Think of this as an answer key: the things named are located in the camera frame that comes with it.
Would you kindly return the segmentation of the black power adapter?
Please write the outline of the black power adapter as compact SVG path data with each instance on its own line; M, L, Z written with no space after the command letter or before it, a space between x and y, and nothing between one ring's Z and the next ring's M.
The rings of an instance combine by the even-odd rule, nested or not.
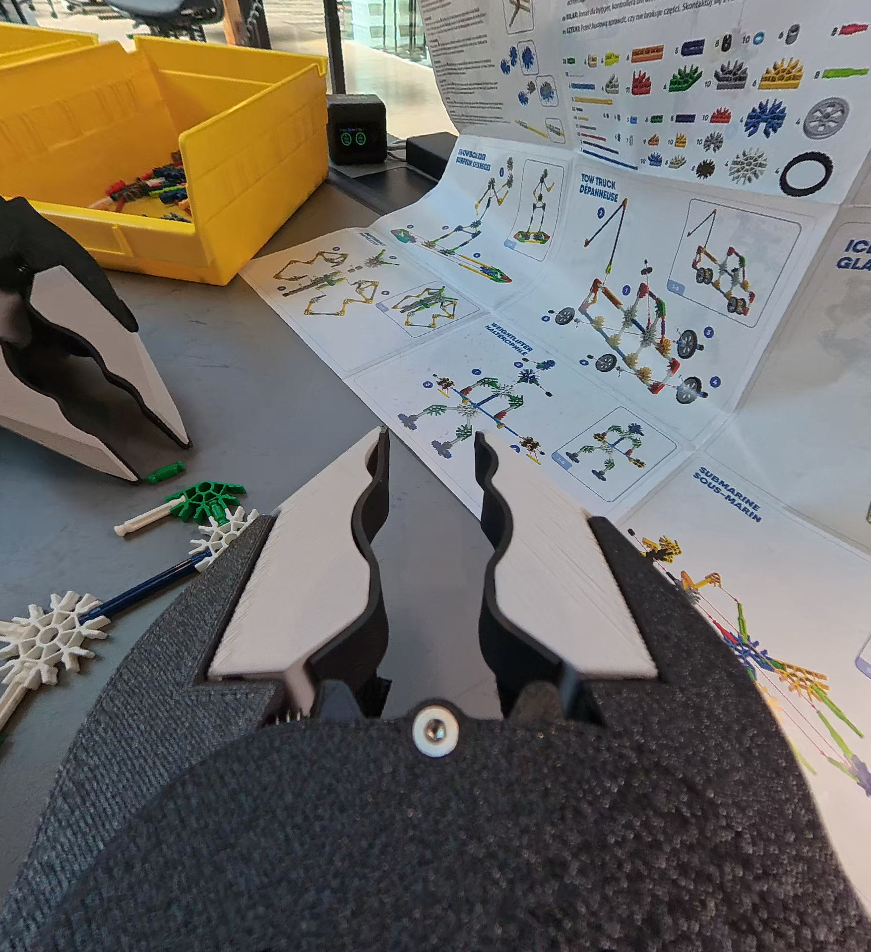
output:
M410 136L405 140L405 163L417 173L439 181L453 155L457 136L435 132Z

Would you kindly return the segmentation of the yellow plastic bin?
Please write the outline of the yellow plastic bin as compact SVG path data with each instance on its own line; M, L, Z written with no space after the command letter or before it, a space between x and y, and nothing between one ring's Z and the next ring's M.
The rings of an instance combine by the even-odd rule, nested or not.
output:
M140 36L0 65L0 193L104 268L225 285L325 180L326 60ZM181 154L191 222L92 208Z
M0 67L98 45L92 33L52 30L0 21Z

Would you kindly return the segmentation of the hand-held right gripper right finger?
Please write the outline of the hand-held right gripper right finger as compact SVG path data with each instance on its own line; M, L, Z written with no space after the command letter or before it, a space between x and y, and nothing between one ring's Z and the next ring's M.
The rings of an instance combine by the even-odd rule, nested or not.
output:
M562 714L580 686L658 679L592 514L499 436L477 432L480 526L492 544L478 625L505 718L541 683Z

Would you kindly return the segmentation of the black device with green display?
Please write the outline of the black device with green display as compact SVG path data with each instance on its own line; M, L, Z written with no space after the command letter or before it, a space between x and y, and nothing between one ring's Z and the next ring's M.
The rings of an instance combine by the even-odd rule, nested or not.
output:
M337 165L384 163L388 157L386 109L374 94L329 94L327 142Z

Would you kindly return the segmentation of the pile of colourful toy pieces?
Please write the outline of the pile of colourful toy pieces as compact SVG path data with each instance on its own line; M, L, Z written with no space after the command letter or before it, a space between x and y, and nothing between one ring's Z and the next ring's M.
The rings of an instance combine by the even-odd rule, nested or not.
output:
M180 153L173 153L167 164L133 180L110 184L87 208L191 224L187 174Z

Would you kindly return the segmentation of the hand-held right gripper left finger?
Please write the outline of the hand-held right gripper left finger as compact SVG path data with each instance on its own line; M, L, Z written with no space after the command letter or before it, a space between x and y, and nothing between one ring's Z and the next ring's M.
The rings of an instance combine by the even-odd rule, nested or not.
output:
M381 715L389 626L371 543L389 514L389 464L389 430L376 427L277 507L209 681L275 679L302 715L341 682L365 717Z

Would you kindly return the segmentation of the wooden standing desk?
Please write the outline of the wooden standing desk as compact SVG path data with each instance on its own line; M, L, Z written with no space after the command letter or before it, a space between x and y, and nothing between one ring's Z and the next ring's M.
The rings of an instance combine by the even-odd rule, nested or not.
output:
M328 72L331 80L331 89L333 94L342 95L346 93L347 89L338 1L324 0L322 5L324 11Z

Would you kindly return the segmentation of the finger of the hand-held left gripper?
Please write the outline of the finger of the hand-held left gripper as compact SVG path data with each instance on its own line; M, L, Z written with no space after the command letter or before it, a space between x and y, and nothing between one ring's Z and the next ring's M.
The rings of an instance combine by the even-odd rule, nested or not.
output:
M15 360L34 341L20 295L0 291L0 426L90 469L138 482L106 443L68 418L58 398L22 376Z
M37 271L28 302L45 324L87 351L104 376L129 393L165 434L179 446L191 446L132 313L96 264L78 274L64 265Z

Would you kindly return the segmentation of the grey mesh office chair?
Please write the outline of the grey mesh office chair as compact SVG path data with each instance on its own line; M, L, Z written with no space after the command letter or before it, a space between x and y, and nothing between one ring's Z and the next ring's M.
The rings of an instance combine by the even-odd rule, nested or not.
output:
M146 26L151 34L168 39L205 42L204 27L219 24L223 1L108 1L111 9Z

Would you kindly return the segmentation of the grey desk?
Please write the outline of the grey desk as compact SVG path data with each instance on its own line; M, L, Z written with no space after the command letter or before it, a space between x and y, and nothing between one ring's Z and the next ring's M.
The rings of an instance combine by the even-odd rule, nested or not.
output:
M360 399L241 278L226 287L110 274L136 315L147 350L174 397L192 447L153 430L133 401L91 368L102 422L142 472L182 460L174 485L243 484L269 511L377 424ZM107 600L177 563L196 532L167 519L118 538L115 524L170 493L75 465L0 429L0 619L23 615L51 592ZM391 509L373 549L390 643L385 714L442 697L467 715L499 715L494 678L477 645L482 578L491 548L477 518L404 444L391 455ZM0 910L27 854L62 758L126 652L179 587L123 614L76 677L22 703L0 749Z

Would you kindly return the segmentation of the folded paper instruction sheet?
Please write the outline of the folded paper instruction sheet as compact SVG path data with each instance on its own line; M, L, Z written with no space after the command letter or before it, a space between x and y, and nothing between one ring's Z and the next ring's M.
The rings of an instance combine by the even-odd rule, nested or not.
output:
M645 540L871 915L871 2L430 2L441 183L243 277L474 512L475 433Z

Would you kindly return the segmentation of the green white toy connector assembly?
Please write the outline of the green white toy connector assembly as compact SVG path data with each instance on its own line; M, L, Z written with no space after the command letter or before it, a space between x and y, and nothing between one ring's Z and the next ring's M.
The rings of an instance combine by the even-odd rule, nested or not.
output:
M245 493L246 488L238 483L198 482L166 497L160 506L116 526L116 534L125 537L165 517L174 516L183 522L197 522L201 536L192 540L192 548L183 562L164 569L109 601L97 601L80 609L78 622L85 625L99 618L111 618L171 585L207 570L259 516L256 509L245 510L240 504Z

